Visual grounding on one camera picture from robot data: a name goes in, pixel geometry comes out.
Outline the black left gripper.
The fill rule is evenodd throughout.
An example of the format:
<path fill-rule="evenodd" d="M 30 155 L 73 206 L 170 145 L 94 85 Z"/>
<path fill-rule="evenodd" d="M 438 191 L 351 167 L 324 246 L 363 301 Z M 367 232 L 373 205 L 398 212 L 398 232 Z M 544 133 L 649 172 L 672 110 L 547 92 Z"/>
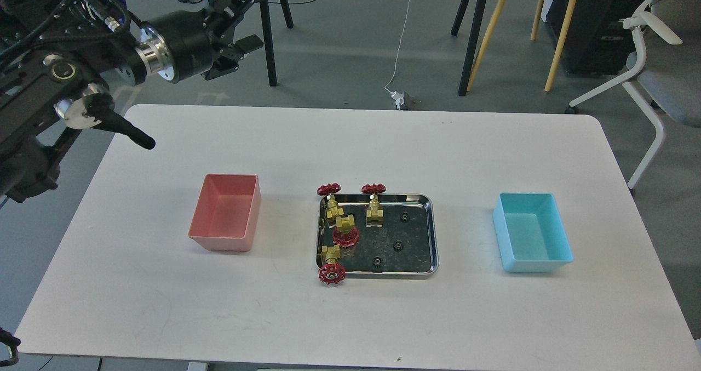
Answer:
<path fill-rule="evenodd" d="M 246 54 L 265 46 L 256 35 L 234 40 L 245 12 L 267 0 L 207 0 L 197 11 L 179 10 L 142 26 L 145 75 L 159 74 L 171 83 L 201 75 L 206 81 L 239 69 Z"/>

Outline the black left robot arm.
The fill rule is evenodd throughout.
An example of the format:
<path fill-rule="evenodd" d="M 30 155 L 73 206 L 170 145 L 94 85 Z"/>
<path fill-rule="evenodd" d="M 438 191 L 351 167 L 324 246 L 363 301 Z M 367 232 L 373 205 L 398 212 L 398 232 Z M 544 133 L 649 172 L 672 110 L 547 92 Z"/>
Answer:
<path fill-rule="evenodd" d="M 56 189 L 60 162 L 85 129 L 155 147 L 115 111 L 103 73 L 131 85 L 152 75 L 210 81 L 265 46 L 234 33 L 250 7 L 268 0 L 205 1 L 196 12 L 144 21 L 126 0 L 2 0 L 2 195 L 22 203 Z"/>

